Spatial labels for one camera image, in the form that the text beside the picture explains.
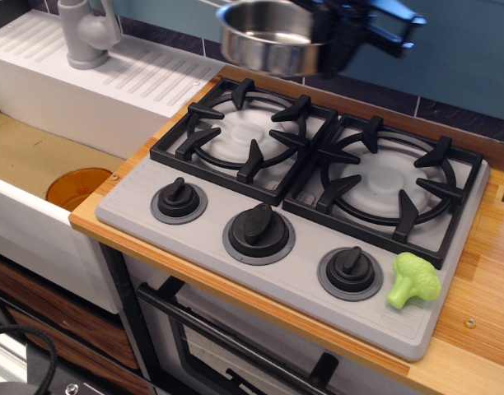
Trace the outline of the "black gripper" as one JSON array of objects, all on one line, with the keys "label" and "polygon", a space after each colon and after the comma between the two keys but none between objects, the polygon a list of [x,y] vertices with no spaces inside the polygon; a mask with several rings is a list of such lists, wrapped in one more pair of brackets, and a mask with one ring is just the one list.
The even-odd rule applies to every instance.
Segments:
[{"label": "black gripper", "polygon": [[296,1],[312,15],[311,42],[323,44],[320,74],[343,71],[358,49],[372,45],[397,58],[413,47],[413,32],[424,16],[400,1]]}]

